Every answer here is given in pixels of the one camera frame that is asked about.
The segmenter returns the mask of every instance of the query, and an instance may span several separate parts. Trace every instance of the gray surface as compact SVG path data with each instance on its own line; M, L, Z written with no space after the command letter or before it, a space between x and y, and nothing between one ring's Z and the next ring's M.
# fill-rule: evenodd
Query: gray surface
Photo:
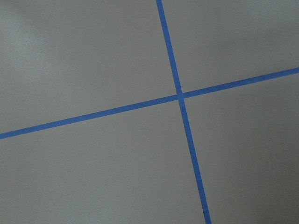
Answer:
M299 75L186 100L214 224L299 220Z
M163 3L183 91L298 67L297 0Z
M154 1L1 1L0 21L0 132L175 94Z
M204 223L177 102L0 141L0 223Z

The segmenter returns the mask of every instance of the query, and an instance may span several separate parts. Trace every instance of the blue tape strip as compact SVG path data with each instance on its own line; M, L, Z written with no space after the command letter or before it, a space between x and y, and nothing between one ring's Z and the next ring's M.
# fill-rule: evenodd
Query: blue tape strip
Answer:
M182 115L182 119L183 119L183 123L184 123L185 133L186 133L188 147L189 147L190 156L191 156L192 165L193 165L193 170L195 173L195 179L196 179L197 188L199 191L201 206L203 209L206 224L211 224L212 222L211 222L210 213L209 213L209 209L208 209L208 205L207 205L207 201L206 201L206 194L205 194L204 186L203 186L202 179L201 179L199 164L198 164L198 160L197 160L197 156L196 156L196 151L195 151L192 133L191 133L191 129L190 129L189 119L188 119L187 110L186 110L186 106L185 106L185 102L184 102L184 95L183 95L181 83L180 83L179 77L178 77L178 69L177 69L175 57L173 54L171 39L170 39L170 35L169 35L167 23L166 23L166 18L165 18L165 14L164 14L162 1L156 0L156 3L157 3L157 8L158 8L159 16L160 16L160 22L161 22L161 26L162 26L162 30L163 30L163 34L164 34L165 44L166 44L166 48L167 48L167 52L168 52L169 62L171 65L173 81L174 81L176 91L177 91L179 107L181 110L181 115Z
M183 95L184 95L184 98L189 98L189 97L199 96L199 95L203 95L203 94L207 94L207 93L211 93L211 92L217 92L217 91L221 91L221 90L235 88L235 87L242 86L242 85L258 83L258 82L266 81L269 79L289 76L289 75L293 75L296 73L299 73L299 68L274 72L274 73L267 74L267 75L257 76L257 77L253 77L253 78L247 78L247 79L243 79L243 80L239 80L239 81L235 81L235 82L231 82L231 83L225 83L225 84L221 84L221 85L207 87L204 89L194 90L194 91L186 92Z
M13 137L13 136L21 135L21 134L27 134L27 133L31 133L31 132L37 132L37 131L41 131L41 130L45 130L45 129L49 129L49 128L53 128L53 127L73 124L73 123L77 123L77 122L84 121L84 120L105 117L108 115L131 111L131 110L135 110L135 109L139 109L139 108L143 108L143 107L153 106L153 105L157 105L157 104L163 104L163 103L171 102L171 101L174 101L177 99L178 99L178 97L176 95L172 95L172 96L168 96L168 97L148 100L148 101L141 102L141 103L131 104L131 105L127 105L127 106L121 106L121 107L117 107L114 109L109 109L109 110L100 111L100 112L96 112L96 113L81 115L81 116L74 117L74 118L68 118L68 119L58 120L58 121L54 121L54 122L50 122L50 123L46 123L46 124L42 124L42 125L27 127L27 128L23 128L23 129L11 131L11 132L1 133L0 139L5 139L5 138L9 138L9 137Z

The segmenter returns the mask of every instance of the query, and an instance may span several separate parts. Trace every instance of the blue grid line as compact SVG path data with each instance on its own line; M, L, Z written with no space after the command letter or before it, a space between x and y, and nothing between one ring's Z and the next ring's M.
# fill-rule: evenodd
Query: blue grid line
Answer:
M161 22L161 26L162 26L162 30L163 30L163 35L164 35L164 40L165 40L165 44L166 44L166 48L167 48L169 62L170 62L170 66L171 66L173 81L174 81L176 91L177 91L179 108L181 110L182 120L183 120L186 138L187 138L187 142L188 142L188 147L189 147L189 152L190 152L191 161L192 161L192 165L193 165L193 170L194 170L194 174L195 174L196 184L197 184L197 188L199 191L201 206L202 206L202 210L204 213L206 224L211 224L212 222L211 222L209 208L208 208L207 201L206 201L206 194L205 194L205 190L204 190L204 186L203 186L203 182L202 182L202 178L201 178L201 174L200 174L200 168L199 168L199 164L198 164L198 160L197 160L197 156L196 156L192 132L190 129L188 114L187 114L187 110L186 110L186 106L185 106L185 102L184 102L184 95L183 95L181 83L180 83L180 80L178 77L178 69L177 69L176 60L175 60L175 57L173 54L171 39L170 39L168 27L167 27L166 17L164 14L162 0L156 0L156 3L157 3L159 16L160 16L160 22Z
M211 86L211 87L207 87L207 88L203 88L203 89L185 92L185 93L183 93L183 97L184 98L195 97L195 96L199 96L199 95L208 94L211 92L217 92L217 91L221 91L221 90L239 87L242 85L249 85L249 84L253 84L253 83L257 83L257 82L266 81L269 79L294 75L297 73L299 73L299 68L279 71L279 72L275 72L275 73L271 73L271 74L267 74L267 75L257 76L257 77L253 77L253 78L248 78L248 79L231 82L231 83L225 83L225 84L221 84L221 85L215 85L215 86ZM117 107L117 108L113 108L113 109L109 109L109 110L105 110L105 111L99 111L99 112L95 112L95 113L85 114L85 115L81 115L81 116L74 117L74 118L68 118L68 119L58 120L58 121L54 121L54 122L50 122L50 123L46 123L46 124L42 124L42 125L26 127L23 129L0 133L0 139L10 138L10 137L14 137L17 135L31 133L31 132L38 132L38 131L53 128L53 127L59 127L59 126L64 126L64 125L68 125L68 124L77 123L80 121L105 117L105 116L112 115L112 114L136 110L136 109L140 109L140 108L144 108L144 107L148 107L148 106L154 106L157 104L164 104L167 102L175 101L177 99L178 99L178 97L176 95L172 95L172 96L148 100L148 101L144 101L144 102L140 102L140 103L136 103L136 104L121 106L121 107Z

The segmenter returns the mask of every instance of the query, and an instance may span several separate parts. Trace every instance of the horizontal blue line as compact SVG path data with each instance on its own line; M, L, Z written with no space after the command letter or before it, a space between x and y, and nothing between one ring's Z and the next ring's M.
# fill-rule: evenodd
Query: horizontal blue line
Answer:
M31 133L31 132L37 132L37 131L41 131L41 130L45 130L45 129L49 129L49 128L53 128L53 127L73 124L73 123L77 123L77 122L84 121L84 120L105 117L108 115L131 111L131 110L136 110L136 109L143 108L143 107L153 106L153 105L157 105L157 104L163 104L163 103L171 102L171 101L174 101L177 99L178 99L177 95L172 95L172 96L168 96L168 97L144 101L141 103L131 104L131 105L127 105L127 106L121 106L121 107L117 107L117 108L109 109L109 110L105 110L105 111L81 115L81 116L74 117L74 118L68 118L68 119L58 120L58 121L54 121L54 122L50 122L50 123L46 123L46 124L42 124L42 125L26 127L26 128L11 131L11 132L1 133L0 139L5 139L5 138L22 135L22 134L27 134L27 133Z
M239 80L239 81L235 81L235 82L231 82L231 83L225 83L225 84L221 84L221 85L215 85L212 87L207 87L207 88L203 88L203 89L199 89L199 90L193 90L190 92L185 92L185 93L183 93L183 95L184 95L184 98L195 97L195 96L199 96L199 95L203 95L203 94L207 94L207 93L211 93L211 92L217 92L217 91L221 91L221 90L235 88L235 87L242 86L242 85L249 85L249 84L253 84L253 83L266 81L269 79L289 76L289 75L293 75L296 73L299 73L299 68L274 72L274 73L267 74L267 75L257 76L257 77L253 77L253 78L247 78L247 79L243 79L243 80Z

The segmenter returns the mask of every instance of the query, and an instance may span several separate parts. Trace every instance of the vertical blue line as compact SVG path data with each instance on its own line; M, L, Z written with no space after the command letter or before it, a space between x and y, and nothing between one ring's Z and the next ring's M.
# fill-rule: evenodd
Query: vertical blue line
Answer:
M183 119L183 123L184 123L185 133L186 133L188 147L189 147L190 156L191 156L192 165L193 165L193 170L195 173L195 179L196 179L197 188L199 191L201 206L202 206L203 213L205 216L206 224L211 224L212 222L211 222L209 208L208 208L207 201L206 201L206 194L205 194L204 186L203 186L202 179L201 179L199 164L198 164L198 160L197 160L197 156L196 156L196 151L195 151L192 133L191 133L191 129L190 129L189 119L188 119L187 110L186 110L186 106L185 106L185 102L184 102L184 95L183 95L181 83L180 83L180 80L178 77L178 69L177 69L175 57L173 54L173 49L172 49L172 45L171 45L169 31L167 28L167 23L166 23L166 18L165 18L165 14L164 14L162 0L156 0L156 3L157 3L157 8L158 8L159 16L160 16L160 22L161 22L161 26L162 26L162 30L163 30L163 34L164 34L165 44L166 44L166 48L167 48L167 52L168 52L173 81L174 81L176 91L177 91L179 107L181 110L181 115L182 115L182 119Z

